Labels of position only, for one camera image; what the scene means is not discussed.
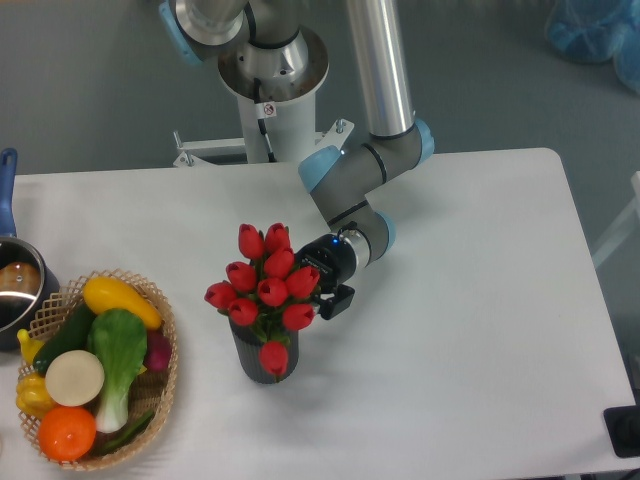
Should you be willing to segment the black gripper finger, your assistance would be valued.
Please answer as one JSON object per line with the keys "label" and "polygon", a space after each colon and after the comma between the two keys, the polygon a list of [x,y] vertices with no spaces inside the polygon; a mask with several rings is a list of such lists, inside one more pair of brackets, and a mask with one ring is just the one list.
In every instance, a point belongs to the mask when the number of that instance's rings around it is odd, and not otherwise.
{"label": "black gripper finger", "polygon": [[354,288],[338,285],[328,293],[314,294],[312,302],[317,306],[317,313],[324,320],[331,320],[351,306],[354,296]]}

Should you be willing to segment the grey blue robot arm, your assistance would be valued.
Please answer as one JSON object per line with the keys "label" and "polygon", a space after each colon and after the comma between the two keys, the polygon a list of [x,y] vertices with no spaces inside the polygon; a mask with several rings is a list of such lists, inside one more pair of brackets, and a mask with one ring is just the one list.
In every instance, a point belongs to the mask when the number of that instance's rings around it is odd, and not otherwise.
{"label": "grey blue robot arm", "polygon": [[159,14],[180,57],[199,65],[215,59],[238,104],[239,138],[178,141],[180,166],[244,155],[250,163],[294,162],[329,233],[298,252],[320,271],[313,299],[325,319],[344,311],[348,281],[382,257],[393,224],[372,209],[369,192],[429,158],[434,140],[416,118],[408,89],[397,5],[346,5],[370,137],[344,151],[353,124],[315,126],[315,95],[329,62],[321,38],[298,19],[293,1],[164,1]]}

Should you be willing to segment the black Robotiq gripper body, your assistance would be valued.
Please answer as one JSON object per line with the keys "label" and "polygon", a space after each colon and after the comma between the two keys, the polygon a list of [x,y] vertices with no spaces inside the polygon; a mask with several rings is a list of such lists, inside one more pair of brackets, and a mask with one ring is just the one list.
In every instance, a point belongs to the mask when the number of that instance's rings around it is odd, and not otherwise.
{"label": "black Robotiq gripper body", "polygon": [[322,294],[331,293],[356,272],[356,254],[345,240],[334,233],[325,234],[304,245],[295,254],[301,266],[312,266],[320,275]]}

